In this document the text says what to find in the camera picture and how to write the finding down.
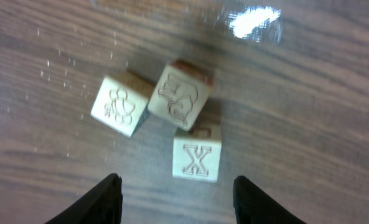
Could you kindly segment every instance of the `wooden block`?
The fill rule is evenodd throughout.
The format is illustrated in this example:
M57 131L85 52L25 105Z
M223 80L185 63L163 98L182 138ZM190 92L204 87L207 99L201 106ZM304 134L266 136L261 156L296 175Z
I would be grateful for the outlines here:
M148 115L153 91L152 84L129 72L104 77L91 115L130 138Z
M182 62L167 65L152 94L148 110L188 131L201 112L212 83Z
M216 182L222 133L217 124L200 124L191 132L177 129L173 143L173 177Z

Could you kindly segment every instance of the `wooden surface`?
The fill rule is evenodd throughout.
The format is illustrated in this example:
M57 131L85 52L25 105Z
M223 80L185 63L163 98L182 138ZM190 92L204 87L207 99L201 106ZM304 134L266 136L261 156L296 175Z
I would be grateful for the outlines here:
M226 34L241 4L282 9L279 45ZM216 184L172 178L173 125L128 139L89 115L104 74L156 83L177 58L214 76ZM0 223L46 222L111 172L122 223L235 223L238 175L307 223L369 223L369 0L0 0Z

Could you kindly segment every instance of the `engraved animal figure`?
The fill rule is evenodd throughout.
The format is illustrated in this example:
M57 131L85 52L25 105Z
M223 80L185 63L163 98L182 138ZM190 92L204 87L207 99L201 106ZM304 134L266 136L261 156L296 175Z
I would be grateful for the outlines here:
M200 153L198 152L198 146L184 145L183 150L191 158L191 163L183 168L183 174L187 175L197 175L202 177L207 177L209 175L209 170L203 165L202 160L211 153L211 147L201 146Z
M187 116L198 99L197 87L169 74L165 84L158 90L158 95L167 101L170 116L186 126Z
M130 125L132 123L132 113L136 105L128 100L128 92L118 88L110 91L111 103L105 104L105 116L114 117L119 124Z

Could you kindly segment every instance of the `white block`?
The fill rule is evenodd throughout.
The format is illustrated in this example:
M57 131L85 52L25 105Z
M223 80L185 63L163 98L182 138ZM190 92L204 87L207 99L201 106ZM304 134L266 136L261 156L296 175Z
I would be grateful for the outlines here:
M153 91L152 84L129 72L104 77L91 115L131 137L147 116L146 107Z
M212 90L212 83L193 67L167 65L152 94L148 110L188 131Z
M216 182L221 150L219 125L197 125L191 133L177 129L173 145L173 177Z

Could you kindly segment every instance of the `letter x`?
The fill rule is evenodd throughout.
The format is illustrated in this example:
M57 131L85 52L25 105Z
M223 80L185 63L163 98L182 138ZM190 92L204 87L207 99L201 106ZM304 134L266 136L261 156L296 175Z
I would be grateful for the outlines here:
M204 159L207 154L212 151L211 147L201 146L201 152L198 153L198 146L193 145L184 145L183 150L186 151L190 158L191 163L187 167L183 168L183 173L188 175L195 175L207 177L209 175L209 171L202 164L202 159Z

